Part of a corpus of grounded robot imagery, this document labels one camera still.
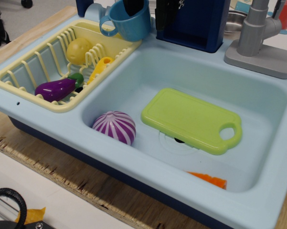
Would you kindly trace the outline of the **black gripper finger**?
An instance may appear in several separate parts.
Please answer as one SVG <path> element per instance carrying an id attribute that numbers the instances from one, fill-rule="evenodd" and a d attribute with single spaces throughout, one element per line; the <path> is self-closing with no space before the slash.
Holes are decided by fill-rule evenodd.
<path id="1" fill-rule="evenodd" d="M 126 13 L 134 16 L 144 7 L 144 0 L 122 0 Z"/>
<path id="2" fill-rule="evenodd" d="M 180 9 L 179 0 L 156 0 L 156 30 L 163 31 L 171 25 Z"/>

